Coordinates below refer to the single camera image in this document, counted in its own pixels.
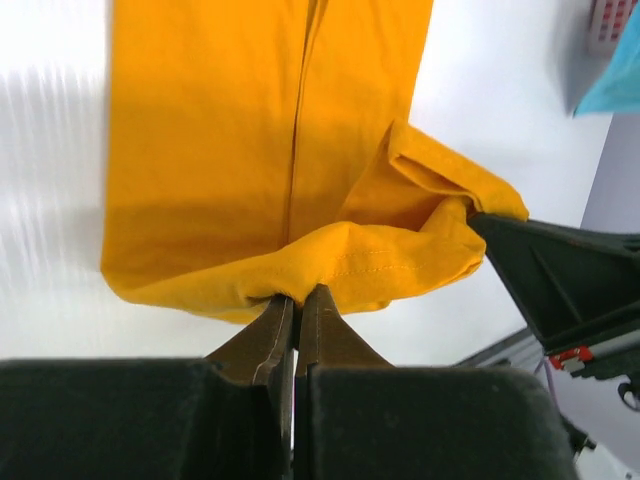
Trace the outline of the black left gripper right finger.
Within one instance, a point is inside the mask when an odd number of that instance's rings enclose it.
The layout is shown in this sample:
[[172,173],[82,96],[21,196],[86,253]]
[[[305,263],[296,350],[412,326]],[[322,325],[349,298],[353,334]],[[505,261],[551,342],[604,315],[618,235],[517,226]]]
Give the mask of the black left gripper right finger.
[[573,479],[549,395],[512,368],[401,368],[340,316],[328,287],[298,323],[298,479]]

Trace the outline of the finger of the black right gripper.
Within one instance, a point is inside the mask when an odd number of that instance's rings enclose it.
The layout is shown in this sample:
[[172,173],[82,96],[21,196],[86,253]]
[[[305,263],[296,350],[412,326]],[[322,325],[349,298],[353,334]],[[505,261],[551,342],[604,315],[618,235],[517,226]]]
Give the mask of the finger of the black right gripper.
[[639,344],[639,237],[489,214],[470,220],[527,325],[551,354]]

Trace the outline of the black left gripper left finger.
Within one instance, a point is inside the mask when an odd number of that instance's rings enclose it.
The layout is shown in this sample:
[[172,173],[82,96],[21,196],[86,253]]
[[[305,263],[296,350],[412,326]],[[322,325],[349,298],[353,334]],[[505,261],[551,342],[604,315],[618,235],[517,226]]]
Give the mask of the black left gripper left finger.
[[293,302],[204,358],[1,364],[5,479],[283,479]]

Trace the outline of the yellow t shirt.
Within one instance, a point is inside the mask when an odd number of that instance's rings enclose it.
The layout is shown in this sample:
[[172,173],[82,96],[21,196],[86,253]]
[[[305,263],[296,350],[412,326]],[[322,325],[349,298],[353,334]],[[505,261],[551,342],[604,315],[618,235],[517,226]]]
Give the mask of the yellow t shirt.
[[117,1],[101,271],[123,300],[343,314],[478,269],[506,181],[411,126],[428,1]]

